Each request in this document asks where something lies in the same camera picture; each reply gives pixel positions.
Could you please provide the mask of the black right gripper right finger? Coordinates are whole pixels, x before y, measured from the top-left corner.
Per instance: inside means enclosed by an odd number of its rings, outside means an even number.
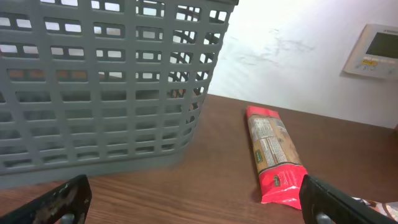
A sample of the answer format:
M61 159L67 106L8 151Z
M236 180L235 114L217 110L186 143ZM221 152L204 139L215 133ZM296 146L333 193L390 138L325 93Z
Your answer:
M299 198L305 224L397 224L311 175L304 176Z

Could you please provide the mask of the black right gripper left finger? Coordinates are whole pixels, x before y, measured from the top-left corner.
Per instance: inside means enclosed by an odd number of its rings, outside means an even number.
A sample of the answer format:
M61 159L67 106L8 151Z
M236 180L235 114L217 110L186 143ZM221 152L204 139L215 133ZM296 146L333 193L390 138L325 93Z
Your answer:
M86 222L92 193L85 174L78 175L1 217L2 224Z

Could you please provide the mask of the beige clear snack bag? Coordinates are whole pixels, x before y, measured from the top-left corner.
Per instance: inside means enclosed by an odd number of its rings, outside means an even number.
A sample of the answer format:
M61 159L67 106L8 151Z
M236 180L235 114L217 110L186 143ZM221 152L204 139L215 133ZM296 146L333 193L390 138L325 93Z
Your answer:
M356 197L353 199L396 222L398 221L398 202L382 203Z

